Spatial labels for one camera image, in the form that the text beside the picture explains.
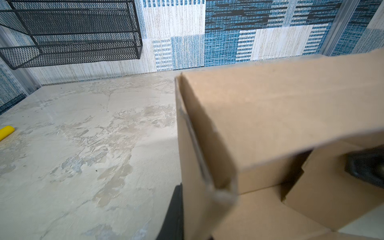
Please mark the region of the brown cardboard box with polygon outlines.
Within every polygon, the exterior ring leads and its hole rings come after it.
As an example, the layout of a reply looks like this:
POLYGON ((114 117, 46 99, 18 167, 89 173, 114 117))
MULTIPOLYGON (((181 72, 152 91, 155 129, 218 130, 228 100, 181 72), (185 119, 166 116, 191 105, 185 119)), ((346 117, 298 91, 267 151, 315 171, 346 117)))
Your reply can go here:
POLYGON ((384 51, 185 72, 175 81, 186 240, 381 240, 384 51))

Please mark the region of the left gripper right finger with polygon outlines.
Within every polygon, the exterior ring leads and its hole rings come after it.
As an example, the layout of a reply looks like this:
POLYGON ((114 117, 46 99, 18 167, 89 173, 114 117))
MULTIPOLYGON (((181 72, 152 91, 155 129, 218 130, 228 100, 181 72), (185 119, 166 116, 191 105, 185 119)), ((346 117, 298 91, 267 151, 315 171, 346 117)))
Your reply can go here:
POLYGON ((346 154, 345 172, 379 188, 384 187, 384 147, 346 154))

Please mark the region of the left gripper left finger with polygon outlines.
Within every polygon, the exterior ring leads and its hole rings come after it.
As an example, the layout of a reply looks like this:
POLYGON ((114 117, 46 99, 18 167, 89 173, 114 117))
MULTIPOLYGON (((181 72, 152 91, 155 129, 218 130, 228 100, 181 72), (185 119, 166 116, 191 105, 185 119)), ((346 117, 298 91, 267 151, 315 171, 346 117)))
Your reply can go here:
POLYGON ((163 225, 156 240, 184 239, 183 185, 175 187, 163 225))

